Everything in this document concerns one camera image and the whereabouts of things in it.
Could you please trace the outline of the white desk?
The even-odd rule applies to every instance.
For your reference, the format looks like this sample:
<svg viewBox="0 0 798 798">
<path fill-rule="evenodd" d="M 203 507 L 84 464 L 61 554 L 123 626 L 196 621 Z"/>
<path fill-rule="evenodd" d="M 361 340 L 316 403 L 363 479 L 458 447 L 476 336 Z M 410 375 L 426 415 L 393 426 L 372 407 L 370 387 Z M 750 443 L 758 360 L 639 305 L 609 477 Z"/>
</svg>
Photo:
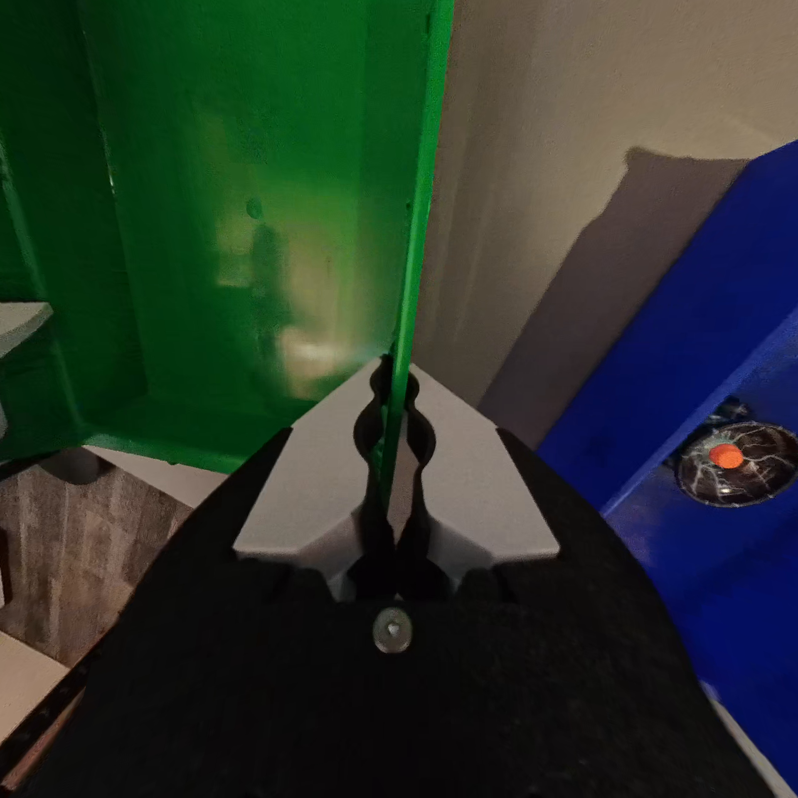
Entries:
<svg viewBox="0 0 798 798">
<path fill-rule="evenodd" d="M 454 4 L 414 358 L 537 447 L 796 139 L 796 2 Z"/>
</svg>

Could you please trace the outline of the green plastic bin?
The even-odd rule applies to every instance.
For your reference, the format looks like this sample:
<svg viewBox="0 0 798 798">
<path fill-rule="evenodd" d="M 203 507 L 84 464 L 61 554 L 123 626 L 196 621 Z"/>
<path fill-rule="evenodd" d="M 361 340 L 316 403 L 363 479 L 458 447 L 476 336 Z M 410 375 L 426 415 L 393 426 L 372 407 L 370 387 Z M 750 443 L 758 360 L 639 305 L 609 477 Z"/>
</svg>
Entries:
<svg viewBox="0 0 798 798">
<path fill-rule="evenodd" d="M 234 471 L 374 358 L 393 475 L 454 2 L 2 2 L 2 463 Z"/>
</svg>

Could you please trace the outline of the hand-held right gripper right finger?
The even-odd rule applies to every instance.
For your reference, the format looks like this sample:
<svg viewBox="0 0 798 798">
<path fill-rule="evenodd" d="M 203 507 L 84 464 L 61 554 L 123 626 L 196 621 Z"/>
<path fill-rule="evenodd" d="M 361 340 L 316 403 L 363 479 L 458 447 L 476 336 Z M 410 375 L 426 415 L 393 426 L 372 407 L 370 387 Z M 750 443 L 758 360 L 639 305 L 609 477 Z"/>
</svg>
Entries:
<svg viewBox="0 0 798 798">
<path fill-rule="evenodd" d="M 500 430 L 415 365 L 389 522 L 398 594 L 410 601 L 445 600 L 471 572 L 560 551 Z"/>
</svg>

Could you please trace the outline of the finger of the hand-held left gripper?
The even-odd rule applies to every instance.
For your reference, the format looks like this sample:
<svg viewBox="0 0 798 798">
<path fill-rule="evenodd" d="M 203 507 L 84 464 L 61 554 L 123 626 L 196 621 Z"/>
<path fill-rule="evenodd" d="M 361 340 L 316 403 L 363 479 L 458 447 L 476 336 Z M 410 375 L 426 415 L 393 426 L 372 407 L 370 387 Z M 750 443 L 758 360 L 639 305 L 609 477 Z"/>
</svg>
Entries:
<svg viewBox="0 0 798 798">
<path fill-rule="evenodd" d="M 28 340 L 53 315 L 49 303 L 1 303 L 1 357 Z"/>
</svg>

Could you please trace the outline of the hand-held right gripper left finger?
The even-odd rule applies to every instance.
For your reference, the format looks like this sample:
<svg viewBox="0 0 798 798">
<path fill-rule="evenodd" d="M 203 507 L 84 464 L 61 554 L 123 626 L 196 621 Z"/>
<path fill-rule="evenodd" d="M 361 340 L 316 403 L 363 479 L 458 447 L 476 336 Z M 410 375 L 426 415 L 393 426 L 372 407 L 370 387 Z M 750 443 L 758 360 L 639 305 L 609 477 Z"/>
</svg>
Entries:
<svg viewBox="0 0 798 798">
<path fill-rule="evenodd" d="M 386 355 L 374 358 L 293 424 L 234 541 L 240 559 L 317 571 L 336 600 L 354 598 L 347 571 L 362 556 L 357 522 L 369 476 L 355 425 L 372 401 L 381 408 L 372 381 L 391 372 Z"/>
</svg>

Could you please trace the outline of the black marbled yo-yo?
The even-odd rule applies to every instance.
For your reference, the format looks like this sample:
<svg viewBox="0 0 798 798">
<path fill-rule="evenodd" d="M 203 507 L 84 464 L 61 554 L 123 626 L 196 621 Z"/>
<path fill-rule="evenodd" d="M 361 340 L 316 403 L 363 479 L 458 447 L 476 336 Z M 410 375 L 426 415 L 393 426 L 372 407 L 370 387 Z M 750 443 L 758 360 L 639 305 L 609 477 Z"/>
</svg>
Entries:
<svg viewBox="0 0 798 798">
<path fill-rule="evenodd" d="M 664 460 L 677 487 L 710 507 L 762 504 L 796 483 L 797 436 L 758 421 L 750 406 L 727 397 Z"/>
</svg>

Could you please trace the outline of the blue plastic bin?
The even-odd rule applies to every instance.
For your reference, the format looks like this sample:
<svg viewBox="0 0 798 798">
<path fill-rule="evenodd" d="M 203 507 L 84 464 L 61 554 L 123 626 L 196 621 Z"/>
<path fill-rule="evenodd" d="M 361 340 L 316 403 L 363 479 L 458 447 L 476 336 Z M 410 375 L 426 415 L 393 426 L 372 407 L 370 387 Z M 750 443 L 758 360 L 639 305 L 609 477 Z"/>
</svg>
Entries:
<svg viewBox="0 0 798 798">
<path fill-rule="evenodd" d="M 750 161 L 546 435 L 699 680 L 796 791 L 797 487 L 710 507 L 664 460 L 727 397 L 797 433 L 797 144 Z"/>
</svg>

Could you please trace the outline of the white side table black edge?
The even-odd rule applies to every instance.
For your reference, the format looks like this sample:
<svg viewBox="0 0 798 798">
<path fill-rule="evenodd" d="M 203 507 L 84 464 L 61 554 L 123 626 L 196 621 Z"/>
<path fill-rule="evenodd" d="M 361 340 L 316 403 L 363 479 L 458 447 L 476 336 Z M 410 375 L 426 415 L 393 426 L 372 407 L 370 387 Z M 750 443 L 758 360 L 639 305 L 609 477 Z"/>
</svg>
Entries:
<svg viewBox="0 0 798 798">
<path fill-rule="evenodd" d="M 18 796 L 79 705 L 105 637 L 70 668 L 1 638 L 1 795 Z"/>
</svg>

